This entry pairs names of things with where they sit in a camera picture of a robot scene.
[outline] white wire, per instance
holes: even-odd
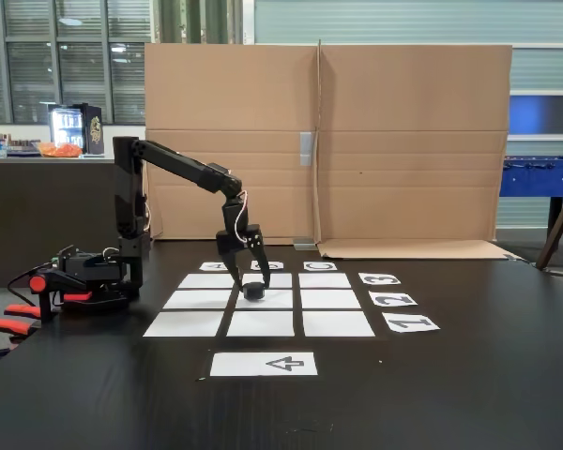
[[[107,250],[119,251],[119,249],[118,249],[118,248],[115,248],[115,247],[107,247],[107,248],[105,248],[105,249],[102,251],[102,258],[103,258],[104,260],[106,260],[106,251],[107,251]]]
[[[237,222],[240,220],[240,217],[242,216],[242,213],[244,212],[244,210],[246,209],[246,205],[248,204],[248,192],[243,190],[242,192],[240,192],[239,195],[242,194],[244,194],[244,204],[242,205],[242,209],[240,210],[239,214],[236,217],[236,222],[234,223],[234,231],[236,232],[237,240],[246,244],[248,240],[240,237],[240,235],[237,233]]]
[[[150,206],[148,206],[148,203],[146,203],[146,211],[148,212],[148,223],[144,226],[145,232],[150,230],[150,219],[152,218],[152,213],[150,213]]]

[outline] robotic arm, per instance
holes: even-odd
[[[269,287],[270,270],[263,235],[258,225],[249,225],[242,182],[217,164],[203,164],[151,141],[120,137],[113,139],[115,165],[115,215],[119,248],[107,255],[85,253],[73,246],[58,253],[56,264],[32,269],[29,286],[39,296],[43,323],[53,317],[54,298],[60,293],[62,309],[103,310],[126,306],[138,297],[144,283],[144,264],[150,251],[149,218],[143,188],[144,161],[181,176],[209,192],[222,192],[225,230],[216,235],[217,249],[234,282],[247,300],[258,300]],[[258,262],[263,282],[241,284],[236,254],[248,248]]]
[[[249,225],[247,204],[242,199],[242,181],[217,164],[185,157],[173,150],[151,141],[136,138],[114,138],[115,212],[119,238],[119,258],[129,264],[130,279],[142,279],[141,264],[143,249],[149,236],[145,231],[145,195],[142,187],[143,161],[195,183],[209,192],[221,192],[225,196],[222,207],[225,230],[216,235],[221,259],[237,286],[241,287],[248,300],[263,298],[269,287],[270,271],[263,244],[263,235],[258,225]],[[259,263],[263,283],[253,282],[242,286],[236,265],[236,254],[248,248]]]

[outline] paper sheet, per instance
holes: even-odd
[[[215,353],[211,377],[288,377],[317,375],[312,352]]]
[[[225,309],[231,290],[175,291],[164,309]]]
[[[293,295],[292,290],[270,290],[265,289],[265,296],[256,301],[249,301],[244,298],[241,292],[236,302],[236,309],[253,308],[273,308],[273,309],[292,309]]]
[[[373,302],[382,308],[408,307],[417,303],[407,293],[369,292]]]
[[[311,272],[325,272],[329,270],[338,270],[338,268],[333,262],[313,261],[304,262],[304,270],[309,270]]]
[[[242,284],[252,283],[254,281],[260,281],[262,283],[263,275],[244,274],[244,277],[242,278]],[[292,274],[271,274],[269,288],[270,289],[292,288]]]
[[[281,270],[283,269],[283,262],[279,261],[269,261],[269,270]],[[251,262],[251,270],[261,270],[259,263],[255,260]]]
[[[440,327],[428,317],[418,314],[389,314],[382,313],[390,330],[397,333],[413,333],[417,331],[439,330]]]
[[[359,309],[357,296],[347,289],[302,289],[304,309]]]
[[[298,274],[300,288],[350,288],[346,274]]]
[[[162,312],[146,330],[145,338],[213,337],[221,325],[223,311]]]
[[[234,311],[227,336],[293,336],[292,311]]]
[[[371,337],[375,336],[361,311],[304,311],[306,337]]]
[[[225,272],[227,271],[227,267],[222,262],[203,262],[200,266],[200,270],[204,270],[205,272]]]
[[[388,274],[358,274],[365,284],[384,285],[384,284],[401,284],[401,282],[393,275]]]
[[[188,274],[181,284],[180,289],[232,289],[234,279],[229,274]]]

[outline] cardboard backdrop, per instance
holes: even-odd
[[[508,46],[148,44],[146,138],[231,169],[269,243],[499,258],[480,241],[495,234],[510,57]],[[222,229],[221,194],[154,166],[148,185],[159,238]]]

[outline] counter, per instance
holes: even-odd
[[[0,159],[0,287],[61,248],[116,238],[111,159]]]

